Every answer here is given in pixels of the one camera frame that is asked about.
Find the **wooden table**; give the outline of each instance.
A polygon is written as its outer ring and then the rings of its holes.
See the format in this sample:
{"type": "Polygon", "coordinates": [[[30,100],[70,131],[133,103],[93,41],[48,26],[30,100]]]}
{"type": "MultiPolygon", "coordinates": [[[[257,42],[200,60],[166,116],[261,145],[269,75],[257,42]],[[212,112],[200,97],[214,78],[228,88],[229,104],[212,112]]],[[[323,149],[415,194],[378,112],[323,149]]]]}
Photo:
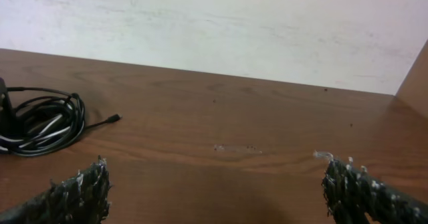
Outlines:
{"type": "Polygon", "coordinates": [[[392,96],[10,50],[0,76],[79,93],[89,123],[124,116],[54,154],[0,156],[0,211],[99,154],[115,184],[105,223],[333,223],[314,150],[428,201],[428,121],[392,96]]]}

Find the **wooden panel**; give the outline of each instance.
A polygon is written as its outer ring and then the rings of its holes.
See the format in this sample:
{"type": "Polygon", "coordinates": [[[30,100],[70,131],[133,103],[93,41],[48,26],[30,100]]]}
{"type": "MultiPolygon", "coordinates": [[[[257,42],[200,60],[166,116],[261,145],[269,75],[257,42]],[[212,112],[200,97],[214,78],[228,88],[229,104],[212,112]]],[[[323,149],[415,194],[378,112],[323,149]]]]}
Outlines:
{"type": "MultiPolygon", "coordinates": [[[[77,92],[123,120],[37,158],[0,156],[0,210],[106,157],[106,223],[333,223],[327,150],[428,201],[428,121],[392,96],[0,50],[9,86],[77,92]],[[219,152],[253,146],[255,152],[219,152]]],[[[12,94],[14,104],[33,96],[12,94]]]]}
{"type": "Polygon", "coordinates": [[[428,41],[419,53],[397,97],[428,117],[428,41]]]}

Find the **coiled cable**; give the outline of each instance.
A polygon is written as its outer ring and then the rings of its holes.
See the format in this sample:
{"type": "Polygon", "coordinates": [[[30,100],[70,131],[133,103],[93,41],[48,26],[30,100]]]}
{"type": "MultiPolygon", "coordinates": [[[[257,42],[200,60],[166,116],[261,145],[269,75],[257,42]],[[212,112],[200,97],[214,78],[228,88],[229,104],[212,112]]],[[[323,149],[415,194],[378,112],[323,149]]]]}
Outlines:
{"type": "Polygon", "coordinates": [[[33,157],[69,147],[88,129],[113,123],[122,117],[115,114],[105,121],[86,126],[85,104],[78,94],[47,88],[11,87],[8,92],[41,91],[58,96],[41,96],[18,105],[14,111],[22,125],[19,134],[0,135],[0,153],[33,157]]]}

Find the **white wall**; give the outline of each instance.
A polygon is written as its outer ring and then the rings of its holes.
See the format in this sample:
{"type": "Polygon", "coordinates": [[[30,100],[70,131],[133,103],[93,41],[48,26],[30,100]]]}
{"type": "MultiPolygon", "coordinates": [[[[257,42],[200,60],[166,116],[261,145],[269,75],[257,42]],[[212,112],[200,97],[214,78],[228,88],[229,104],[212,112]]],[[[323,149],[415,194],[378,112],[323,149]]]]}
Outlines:
{"type": "Polygon", "coordinates": [[[0,47],[395,94],[428,0],[0,0],[0,47]]]}

